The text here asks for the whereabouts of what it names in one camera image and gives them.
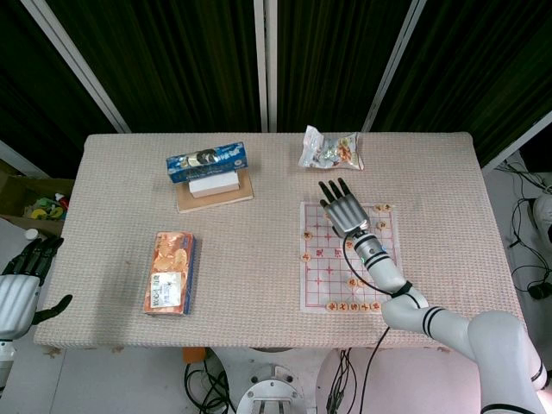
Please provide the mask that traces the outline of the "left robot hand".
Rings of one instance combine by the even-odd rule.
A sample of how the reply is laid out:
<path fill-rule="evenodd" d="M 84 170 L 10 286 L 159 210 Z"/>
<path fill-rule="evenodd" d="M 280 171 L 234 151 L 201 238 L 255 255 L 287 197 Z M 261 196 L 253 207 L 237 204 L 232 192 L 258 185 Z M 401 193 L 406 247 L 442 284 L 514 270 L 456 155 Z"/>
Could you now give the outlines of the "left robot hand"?
<path fill-rule="evenodd" d="M 65 295 L 54 307 L 38 310 L 38 300 L 53 258 L 64 239 L 31 241 L 1 272 L 1 340 L 13 342 L 29 329 L 62 313 L 72 302 Z"/>

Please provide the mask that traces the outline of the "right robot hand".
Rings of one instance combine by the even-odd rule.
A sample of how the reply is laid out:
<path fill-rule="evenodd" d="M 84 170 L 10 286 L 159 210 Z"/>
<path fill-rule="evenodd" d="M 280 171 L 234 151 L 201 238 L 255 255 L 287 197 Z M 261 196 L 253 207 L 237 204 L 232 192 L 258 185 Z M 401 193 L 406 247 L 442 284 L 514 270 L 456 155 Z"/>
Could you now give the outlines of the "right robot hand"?
<path fill-rule="evenodd" d="M 369 216 L 342 178 L 337 182 L 319 181 L 324 198 L 320 200 L 336 234 L 342 239 L 368 230 Z"/>

